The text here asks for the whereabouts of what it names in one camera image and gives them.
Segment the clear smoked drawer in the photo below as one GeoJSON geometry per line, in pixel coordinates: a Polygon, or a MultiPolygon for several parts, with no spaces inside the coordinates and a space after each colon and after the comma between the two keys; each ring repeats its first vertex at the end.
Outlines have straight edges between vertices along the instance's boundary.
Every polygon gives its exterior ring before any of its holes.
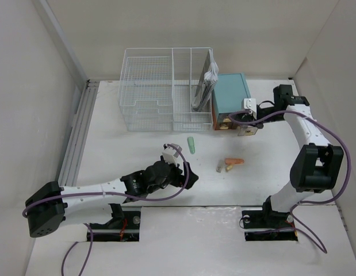
{"type": "Polygon", "coordinates": [[[257,133],[258,128],[255,126],[239,126],[238,136],[253,136],[257,133]]]}

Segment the green eraser stick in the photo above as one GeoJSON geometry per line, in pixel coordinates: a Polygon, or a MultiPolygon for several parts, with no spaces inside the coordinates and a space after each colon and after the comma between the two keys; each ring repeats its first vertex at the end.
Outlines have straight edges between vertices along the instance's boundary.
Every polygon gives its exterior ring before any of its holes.
{"type": "Polygon", "coordinates": [[[193,155],[195,154],[196,152],[196,147],[195,147],[195,142],[194,142],[194,138],[193,137],[188,137],[187,138],[187,143],[188,143],[188,146],[189,146],[189,151],[190,153],[193,155]]]}

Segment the grey white booklet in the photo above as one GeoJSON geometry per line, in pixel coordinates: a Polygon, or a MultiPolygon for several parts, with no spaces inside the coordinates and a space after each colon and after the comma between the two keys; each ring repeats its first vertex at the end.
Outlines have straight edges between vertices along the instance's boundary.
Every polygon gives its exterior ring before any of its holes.
{"type": "Polygon", "coordinates": [[[198,82],[192,109],[201,112],[211,97],[215,85],[219,81],[219,67],[214,59],[213,50],[208,49],[205,63],[198,82]]]}

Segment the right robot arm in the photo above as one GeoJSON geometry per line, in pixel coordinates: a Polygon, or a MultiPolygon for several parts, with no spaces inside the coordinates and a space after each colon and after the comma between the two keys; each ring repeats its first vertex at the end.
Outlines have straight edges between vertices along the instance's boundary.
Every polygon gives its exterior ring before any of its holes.
{"type": "Polygon", "coordinates": [[[291,210],[308,197],[332,190],[344,158],[350,157],[344,143],[332,145],[324,137],[326,128],[312,116],[306,97],[294,95],[290,85],[273,90],[272,106],[261,108],[253,98],[242,100],[242,110],[229,115],[240,129],[261,129],[270,122],[286,121],[297,140],[299,153],[290,169],[288,183],[269,196],[261,210],[244,211],[246,228],[277,227],[290,216],[291,210]]]}

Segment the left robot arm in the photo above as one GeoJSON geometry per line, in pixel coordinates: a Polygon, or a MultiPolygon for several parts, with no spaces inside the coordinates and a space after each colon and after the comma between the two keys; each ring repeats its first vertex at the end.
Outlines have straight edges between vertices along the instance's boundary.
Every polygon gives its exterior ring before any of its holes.
{"type": "Polygon", "coordinates": [[[102,221],[109,228],[116,228],[122,223],[122,204],[150,202],[150,194],[168,186],[182,193],[198,179],[188,162],[179,165],[160,160],[145,170],[95,185],[61,187],[52,181],[25,201],[22,215],[27,219],[32,238],[47,236],[69,224],[91,224],[93,210],[103,211],[102,221]]]}

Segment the grey white eraser block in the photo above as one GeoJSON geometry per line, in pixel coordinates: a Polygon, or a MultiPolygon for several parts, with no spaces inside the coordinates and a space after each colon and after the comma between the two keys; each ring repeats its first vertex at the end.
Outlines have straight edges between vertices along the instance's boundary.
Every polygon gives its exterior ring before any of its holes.
{"type": "Polygon", "coordinates": [[[217,171],[218,173],[221,173],[224,166],[225,166],[224,160],[222,160],[222,159],[219,160],[219,161],[218,161],[218,164],[217,164],[217,166],[216,166],[216,171],[217,171]]]}

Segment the orange marker pen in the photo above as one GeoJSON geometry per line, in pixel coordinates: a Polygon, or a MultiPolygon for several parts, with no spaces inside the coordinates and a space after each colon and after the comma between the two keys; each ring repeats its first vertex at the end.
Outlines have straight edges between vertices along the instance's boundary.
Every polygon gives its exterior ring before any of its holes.
{"type": "Polygon", "coordinates": [[[239,164],[244,164],[244,159],[240,158],[225,158],[224,163],[226,165],[239,165],[239,164]]]}

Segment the teal drawer box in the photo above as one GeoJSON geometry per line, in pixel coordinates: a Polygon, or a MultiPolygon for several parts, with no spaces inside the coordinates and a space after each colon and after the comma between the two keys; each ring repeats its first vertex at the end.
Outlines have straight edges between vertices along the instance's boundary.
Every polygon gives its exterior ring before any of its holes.
{"type": "Polygon", "coordinates": [[[228,115],[242,109],[245,98],[251,98],[244,73],[218,74],[212,91],[213,129],[216,131],[236,129],[228,115]]]}

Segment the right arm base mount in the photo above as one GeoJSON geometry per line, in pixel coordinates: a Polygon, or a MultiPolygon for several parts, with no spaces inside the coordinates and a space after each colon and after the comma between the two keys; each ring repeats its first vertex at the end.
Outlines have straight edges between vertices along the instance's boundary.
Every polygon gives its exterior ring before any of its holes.
{"type": "Polygon", "coordinates": [[[298,241],[290,213],[265,214],[263,210],[245,209],[241,222],[247,242],[298,241]]]}

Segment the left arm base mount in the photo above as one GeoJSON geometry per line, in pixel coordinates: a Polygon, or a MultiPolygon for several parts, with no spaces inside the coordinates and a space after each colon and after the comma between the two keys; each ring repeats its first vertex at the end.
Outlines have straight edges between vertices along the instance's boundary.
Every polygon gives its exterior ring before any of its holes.
{"type": "Polygon", "coordinates": [[[140,239],[141,207],[110,204],[111,218],[104,224],[90,224],[93,242],[138,242],[140,239]]]}

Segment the aluminium rail frame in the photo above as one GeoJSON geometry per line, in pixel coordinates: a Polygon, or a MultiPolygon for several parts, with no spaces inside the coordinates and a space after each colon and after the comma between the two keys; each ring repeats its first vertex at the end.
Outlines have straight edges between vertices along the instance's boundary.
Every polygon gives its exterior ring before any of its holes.
{"type": "Polygon", "coordinates": [[[83,88],[76,113],[71,121],[66,151],[56,177],[60,186],[76,185],[98,88],[99,81],[96,80],[88,80],[83,88]]]}

